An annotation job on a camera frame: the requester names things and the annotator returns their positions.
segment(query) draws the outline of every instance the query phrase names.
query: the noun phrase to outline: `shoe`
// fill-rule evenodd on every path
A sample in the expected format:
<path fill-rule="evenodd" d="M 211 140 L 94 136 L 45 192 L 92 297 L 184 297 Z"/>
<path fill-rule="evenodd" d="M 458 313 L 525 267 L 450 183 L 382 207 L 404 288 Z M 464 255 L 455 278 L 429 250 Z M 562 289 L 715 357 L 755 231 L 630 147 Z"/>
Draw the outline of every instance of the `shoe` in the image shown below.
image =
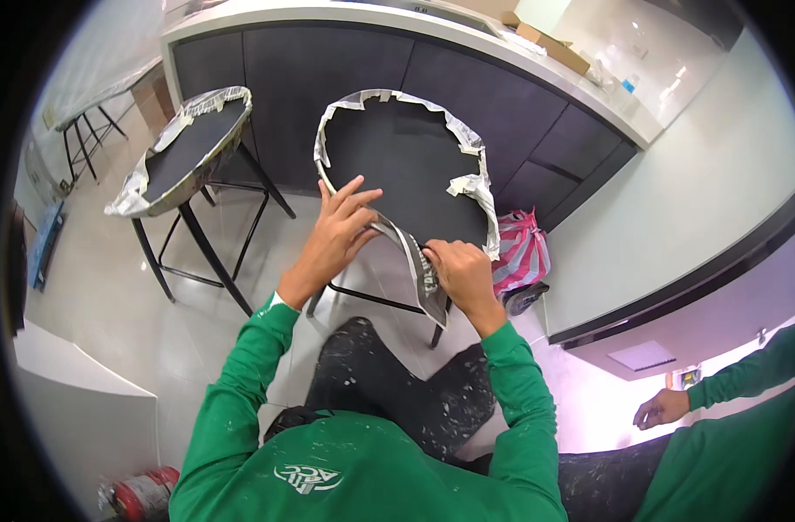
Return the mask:
<path fill-rule="evenodd" d="M 540 281 L 536 284 L 528 285 L 527 287 L 506 291 L 502 295 L 502 304 L 507 311 L 507 315 L 515 317 L 528 310 L 528 307 L 549 289 L 550 287 L 548 285 Z"/>

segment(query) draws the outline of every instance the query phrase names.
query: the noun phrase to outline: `pink striped plastic bag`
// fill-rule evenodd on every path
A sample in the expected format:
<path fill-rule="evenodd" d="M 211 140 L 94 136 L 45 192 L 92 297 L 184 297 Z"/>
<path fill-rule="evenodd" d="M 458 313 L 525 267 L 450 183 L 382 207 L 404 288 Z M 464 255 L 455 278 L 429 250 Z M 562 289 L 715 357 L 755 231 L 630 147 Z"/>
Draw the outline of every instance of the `pink striped plastic bag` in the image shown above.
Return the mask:
<path fill-rule="evenodd" d="M 532 285 L 551 270 L 545 232 L 530 212 L 513 211 L 498 218 L 499 260 L 493 262 L 493 291 L 498 294 Z"/>

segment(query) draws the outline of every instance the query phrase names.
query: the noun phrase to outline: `sink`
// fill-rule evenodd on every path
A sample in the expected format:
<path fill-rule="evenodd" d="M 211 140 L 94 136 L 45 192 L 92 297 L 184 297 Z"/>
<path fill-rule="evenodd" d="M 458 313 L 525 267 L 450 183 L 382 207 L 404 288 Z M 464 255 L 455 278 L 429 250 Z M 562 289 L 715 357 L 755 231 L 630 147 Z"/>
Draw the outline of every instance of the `sink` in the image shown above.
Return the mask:
<path fill-rule="evenodd" d="M 496 29 L 490 26 L 487 22 L 479 17 L 471 16 L 467 13 L 461 13 L 454 9 L 450 9 L 440 4 L 430 2 L 429 0 L 339 0 L 340 2 L 352 3 L 369 3 L 371 5 L 378 5 L 384 7 L 396 7 L 398 9 L 405 9 L 406 11 L 414 11 L 415 13 L 428 14 L 434 17 L 443 18 L 450 22 L 459 23 L 467 27 L 471 27 L 482 33 L 489 34 L 493 37 L 500 37 Z"/>

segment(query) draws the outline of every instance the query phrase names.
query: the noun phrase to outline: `hand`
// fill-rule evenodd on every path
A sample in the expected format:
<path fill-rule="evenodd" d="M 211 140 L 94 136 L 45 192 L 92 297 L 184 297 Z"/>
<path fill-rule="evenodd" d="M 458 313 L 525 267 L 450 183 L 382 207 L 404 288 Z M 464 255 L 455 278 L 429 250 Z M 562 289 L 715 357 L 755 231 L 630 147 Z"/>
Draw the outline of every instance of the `hand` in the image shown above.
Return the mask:
<path fill-rule="evenodd" d="M 507 314 L 493 295 L 490 258 L 477 246 L 438 239 L 426 242 L 423 255 L 435 266 L 438 280 L 456 307 L 484 339 L 504 326 Z"/>
<path fill-rule="evenodd" d="M 278 282 L 278 296 L 292 308 L 301 310 L 305 301 L 327 285 L 354 259 L 372 238 L 380 233 L 367 227 L 377 221 L 377 213 L 365 205 L 379 198 L 383 191 L 354 191 L 362 185 L 357 176 L 334 195 L 319 180 L 322 209 L 313 232 L 305 244 L 298 261 Z"/>
<path fill-rule="evenodd" d="M 655 397 L 641 404 L 632 423 L 639 429 L 650 429 L 659 424 L 674 423 L 691 411 L 691 398 L 687 391 L 664 388 Z"/>

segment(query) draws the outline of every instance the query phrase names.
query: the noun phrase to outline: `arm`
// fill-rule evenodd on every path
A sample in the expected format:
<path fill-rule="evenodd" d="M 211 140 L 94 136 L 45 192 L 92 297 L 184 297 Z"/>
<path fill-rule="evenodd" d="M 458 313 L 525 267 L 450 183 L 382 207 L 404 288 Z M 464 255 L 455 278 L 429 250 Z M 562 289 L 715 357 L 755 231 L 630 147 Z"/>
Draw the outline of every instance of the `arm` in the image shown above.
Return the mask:
<path fill-rule="evenodd" d="M 258 408 L 278 360 L 289 349 L 299 312 L 274 294 L 238 334 L 220 378 L 206 389 L 169 511 L 188 519 L 210 507 L 218 492 L 258 449 Z"/>
<path fill-rule="evenodd" d="M 502 406 L 507 432 L 496 437 L 490 477 L 547 498 L 563 518 L 557 484 L 557 422 L 553 397 L 528 342 L 507 321 L 493 295 L 490 259 L 475 245 L 460 241 L 426 242 L 423 254 L 438 280 L 482 338 L 487 369 Z"/>
<path fill-rule="evenodd" d="M 779 330 L 762 350 L 757 350 L 687 391 L 663 389 L 641 404 L 633 424 L 649 429 L 672 423 L 687 412 L 710 408 L 737 397 L 757 397 L 795 377 L 795 324 Z"/>
<path fill-rule="evenodd" d="M 377 214 L 363 205 L 382 191 L 354 194 L 362 181 L 351 181 L 335 195 L 319 182 L 322 208 L 301 256 L 241 328 L 220 378 L 206 390 L 168 505 L 175 522 L 212 513 L 219 493 L 258 449 L 258 407 L 267 401 L 267 386 L 289 349 L 299 310 L 377 234 L 366 228 Z"/>
<path fill-rule="evenodd" d="M 737 397 L 757 397 L 795 378 L 795 324 L 779 330 L 762 350 L 704 378 L 687 390 L 691 411 Z"/>
<path fill-rule="evenodd" d="M 510 427 L 496 438 L 490 477 L 537 491 L 561 509 L 555 406 L 528 342 L 506 322 L 482 340 L 482 347 L 493 391 Z"/>

